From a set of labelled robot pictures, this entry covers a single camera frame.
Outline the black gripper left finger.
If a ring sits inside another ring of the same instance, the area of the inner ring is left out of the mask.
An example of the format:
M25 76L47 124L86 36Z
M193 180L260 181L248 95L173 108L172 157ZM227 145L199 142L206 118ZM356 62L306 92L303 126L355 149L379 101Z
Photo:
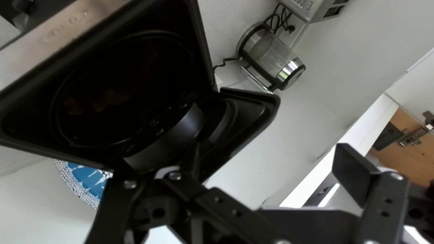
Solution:
M143 244L149 232L166 226L183 244L217 244L199 162L145 175L115 172L107 181L85 244Z

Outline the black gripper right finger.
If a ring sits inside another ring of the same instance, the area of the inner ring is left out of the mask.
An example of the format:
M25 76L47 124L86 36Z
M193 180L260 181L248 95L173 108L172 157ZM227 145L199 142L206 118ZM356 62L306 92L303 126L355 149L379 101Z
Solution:
M336 145L332 173L362 208L354 244L400 244L409 181L381 172L348 143Z

